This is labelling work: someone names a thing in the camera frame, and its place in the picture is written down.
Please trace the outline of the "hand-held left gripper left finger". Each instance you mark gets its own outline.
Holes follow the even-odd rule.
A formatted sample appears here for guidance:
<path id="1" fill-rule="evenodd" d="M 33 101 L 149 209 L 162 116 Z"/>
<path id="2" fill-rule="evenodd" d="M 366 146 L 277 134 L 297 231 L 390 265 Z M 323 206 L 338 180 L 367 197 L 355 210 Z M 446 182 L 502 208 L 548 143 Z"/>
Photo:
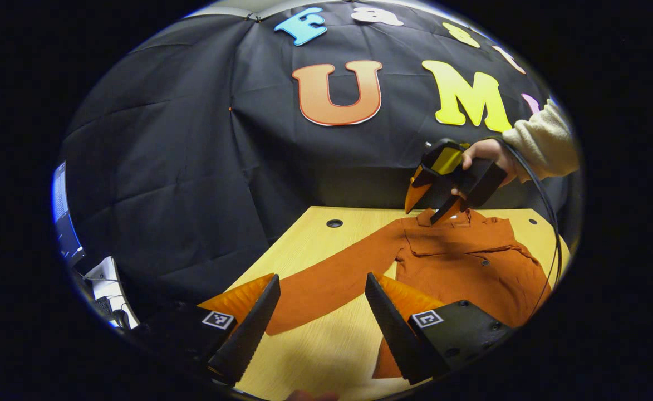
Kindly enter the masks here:
<path id="1" fill-rule="evenodd" d="M 132 341 L 179 370 L 227 386 L 242 380 L 281 296 L 270 273 L 198 305 L 171 302 L 132 329 Z"/>

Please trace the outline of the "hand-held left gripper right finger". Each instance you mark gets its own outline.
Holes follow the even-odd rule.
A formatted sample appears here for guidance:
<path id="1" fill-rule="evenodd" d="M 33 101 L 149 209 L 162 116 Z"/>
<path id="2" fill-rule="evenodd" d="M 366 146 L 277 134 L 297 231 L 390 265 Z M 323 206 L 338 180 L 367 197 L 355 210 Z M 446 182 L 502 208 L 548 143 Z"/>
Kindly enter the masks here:
<path id="1" fill-rule="evenodd" d="M 374 272 L 367 274 L 365 297 L 402 377 L 412 385 L 461 370 L 514 331 L 469 300 L 444 304 Z"/>

